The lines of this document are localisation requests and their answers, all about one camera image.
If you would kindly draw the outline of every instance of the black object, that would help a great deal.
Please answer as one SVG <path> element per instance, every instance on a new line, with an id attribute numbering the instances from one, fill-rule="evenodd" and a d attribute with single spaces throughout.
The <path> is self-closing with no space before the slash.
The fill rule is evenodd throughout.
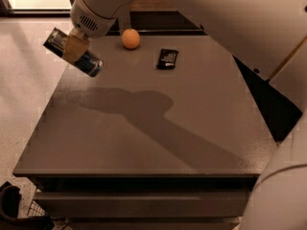
<path id="1" fill-rule="evenodd" d="M 55 28 L 45 41 L 44 46 L 51 52 L 55 53 L 58 57 L 62 58 L 66 41 L 67 34 Z M 97 76 L 103 65 L 103 62 L 90 51 L 86 51 L 74 64 L 74 66 L 90 77 Z"/>
<path id="2" fill-rule="evenodd" d="M 283 141 L 300 119 L 302 112 L 285 96 L 252 72 L 238 58 L 234 58 L 253 99 L 276 142 Z"/>
<path id="3" fill-rule="evenodd" d="M 178 51 L 177 50 L 168 50 L 161 49 L 159 63 L 156 67 L 160 70 L 172 70 L 174 69 Z"/>
<path id="4" fill-rule="evenodd" d="M 50 217 L 17 218 L 21 194 L 19 188 L 6 182 L 0 187 L 1 230 L 51 230 L 54 223 Z"/>

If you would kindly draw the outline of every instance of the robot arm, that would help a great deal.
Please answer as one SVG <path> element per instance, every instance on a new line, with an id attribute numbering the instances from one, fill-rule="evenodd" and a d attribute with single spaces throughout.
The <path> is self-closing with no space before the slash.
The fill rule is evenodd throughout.
<path id="1" fill-rule="evenodd" d="M 103 36 L 113 24 L 119 8 L 131 1 L 76 0 L 71 11 L 73 24 L 90 37 Z M 274 78 L 304 45 L 307 0 L 166 1 L 249 68 L 258 69 L 264 80 Z M 297 77 L 306 81 L 304 75 Z M 304 117 L 305 121 L 298 126 L 306 123 L 307 115 Z M 306 229 L 307 153 L 303 145 L 307 139 L 303 138 L 306 135 L 297 133 L 294 137 L 296 142 L 286 144 L 286 148 L 281 146 L 258 180 L 242 230 Z"/>

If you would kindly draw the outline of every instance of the white floor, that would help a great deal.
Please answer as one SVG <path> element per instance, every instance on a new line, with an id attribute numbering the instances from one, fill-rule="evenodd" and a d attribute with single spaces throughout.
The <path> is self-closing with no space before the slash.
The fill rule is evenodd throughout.
<path id="1" fill-rule="evenodd" d="M 21 218 L 35 186 L 12 170 L 67 66 L 42 46 L 54 27 L 68 33 L 71 24 L 68 18 L 0 20 L 0 185 L 21 189 Z"/>

